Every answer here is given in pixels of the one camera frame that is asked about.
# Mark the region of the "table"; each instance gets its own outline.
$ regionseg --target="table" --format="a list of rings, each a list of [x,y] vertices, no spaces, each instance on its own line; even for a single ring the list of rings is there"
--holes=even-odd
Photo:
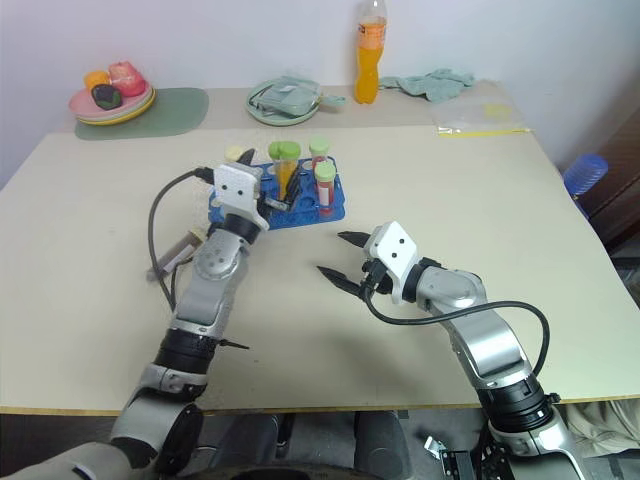
[[[223,98],[230,97],[212,93],[211,115],[227,117]],[[416,108],[415,99],[381,93],[381,105],[409,100]],[[145,280],[157,191],[196,165],[218,164],[230,144],[255,146],[266,161],[270,141],[306,144],[315,133],[331,141],[346,217],[260,236],[226,331],[251,350],[218,350],[204,409],[477,404],[443,328],[383,324],[315,268],[358,279],[361,252],[336,233],[392,219],[420,254],[480,275],[489,300],[545,312],[546,391],[567,401],[638,396],[640,313],[535,136],[439,137],[422,107],[424,118],[416,109],[390,115],[386,126],[390,107],[351,106],[362,119],[383,120],[336,128],[331,117],[314,117],[277,129],[232,112],[228,128],[209,118],[176,137],[87,142],[68,125],[48,135],[0,191],[0,412],[117,414],[170,317],[157,285]],[[165,197],[158,252],[201,218],[204,202],[196,181]],[[538,322],[525,311],[500,313],[535,361]]]

